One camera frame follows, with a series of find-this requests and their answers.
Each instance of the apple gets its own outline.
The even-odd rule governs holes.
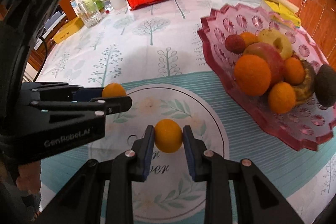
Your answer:
[[[244,50],[245,54],[257,55],[268,63],[271,70],[270,87],[283,80],[285,62],[275,47],[263,42],[253,43]]]

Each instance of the printed tablecloth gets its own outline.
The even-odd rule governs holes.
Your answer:
[[[107,117],[104,139],[42,161],[42,208],[88,159],[112,159],[141,138],[148,124],[171,118],[181,127],[191,125],[197,138],[225,158],[250,158],[305,223],[315,219],[336,193],[336,140],[317,152],[296,152],[261,131],[226,94],[205,63],[197,35],[200,18],[225,3],[238,2],[168,0],[135,11],[124,8],[53,49],[38,81],[86,87],[118,82],[133,106]],[[155,148],[148,181],[133,184],[132,198],[137,223],[204,221],[205,185],[190,179],[183,147],[171,155]]]

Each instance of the yellow box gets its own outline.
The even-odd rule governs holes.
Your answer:
[[[295,15],[291,10],[289,10],[286,6],[281,3],[273,2],[271,0],[262,0],[261,6],[266,10],[272,10],[280,15],[284,20],[290,20],[294,23],[296,27],[301,26],[301,19]]]
[[[53,39],[57,44],[59,44],[75,32],[78,32],[83,26],[83,21],[79,17],[76,17],[62,26],[61,29],[59,29],[59,31],[54,35]]]

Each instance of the fruit bowl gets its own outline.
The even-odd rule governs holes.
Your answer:
[[[261,7],[251,8],[238,4],[225,5],[220,10],[211,10],[209,17],[201,18],[202,29],[198,34],[203,42],[203,52],[207,64],[218,75],[226,92],[260,126],[260,128],[299,151],[307,148],[316,151],[318,144],[333,137],[332,128],[336,125],[335,106],[325,108],[313,95],[305,104],[294,107],[282,115],[273,113],[267,103],[267,95],[252,97],[238,87],[233,71],[241,55],[229,52],[224,41],[231,34],[248,31],[258,34],[263,29],[275,28],[286,35],[293,50],[300,58],[306,59],[315,73],[327,60],[316,43],[297,29],[292,22],[285,21],[276,13],[266,12]]]

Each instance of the orange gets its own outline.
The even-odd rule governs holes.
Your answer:
[[[102,97],[118,97],[126,96],[126,91],[122,85],[118,83],[108,84],[101,93]]]
[[[271,82],[267,62],[257,55],[247,54],[238,59],[234,77],[240,89],[250,96],[261,96]]]
[[[296,95],[292,86],[286,82],[277,83],[268,95],[268,105],[276,114],[290,111],[296,103]]]
[[[182,130],[173,120],[163,119],[156,124],[155,145],[162,152],[176,152],[181,147],[182,141]]]
[[[255,34],[252,34],[251,32],[243,32],[240,34],[240,37],[244,39],[246,47],[253,43],[259,42],[258,37]]]
[[[291,85],[299,85],[305,79],[306,73],[300,60],[290,57],[285,60],[285,70],[283,77]]]

